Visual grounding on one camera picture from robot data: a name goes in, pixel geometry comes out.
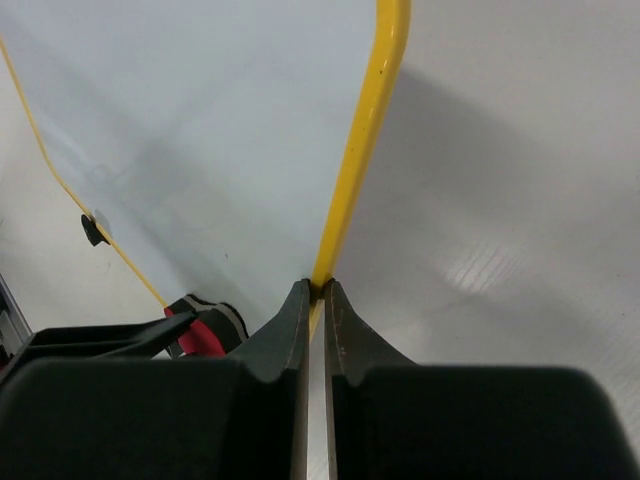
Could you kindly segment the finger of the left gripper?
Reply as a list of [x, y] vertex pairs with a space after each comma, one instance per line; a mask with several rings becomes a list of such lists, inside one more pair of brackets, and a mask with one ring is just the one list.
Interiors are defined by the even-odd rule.
[[195, 320], [196, 315], [187, 312], [140, 324], [50, 328], [34, 334], [17, 358], [151, 358], [175, 342]]

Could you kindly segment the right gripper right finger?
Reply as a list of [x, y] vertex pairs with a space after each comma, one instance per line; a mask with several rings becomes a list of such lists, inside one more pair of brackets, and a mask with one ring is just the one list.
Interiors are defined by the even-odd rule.
[[357, 314], [339, 281], [327, 282], [323, 299], [329, 477], [376, 479], [378, 405], [366, 377], [382, 367], [416, 363]]

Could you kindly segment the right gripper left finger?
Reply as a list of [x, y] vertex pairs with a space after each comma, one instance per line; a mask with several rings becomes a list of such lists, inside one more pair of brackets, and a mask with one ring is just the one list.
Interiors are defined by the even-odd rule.
[[309, 318], [310, 286], [303, 279], [231, 354], [242, 370], [227, 427], [229, 479], [307, 475]]

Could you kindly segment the red heart eraser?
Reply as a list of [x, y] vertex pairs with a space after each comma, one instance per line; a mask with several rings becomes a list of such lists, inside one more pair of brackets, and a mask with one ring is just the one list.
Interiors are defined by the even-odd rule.
[[195, 313], [196, 319], [166, 348], [172, 359], [191, 355], [224, 357], [249, 338], [244, 320], [228, 303], [212, 303], [187, 294], [164, 308], [166, 317], [185, 312]]

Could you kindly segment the yellow framed whiteboard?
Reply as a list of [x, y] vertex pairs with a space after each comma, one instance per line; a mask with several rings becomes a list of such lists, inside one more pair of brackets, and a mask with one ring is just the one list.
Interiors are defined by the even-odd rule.
[[256, 331], [331, 278], [407, 1], [5, 1], [1, 51], [56, 180], [170, 304]]

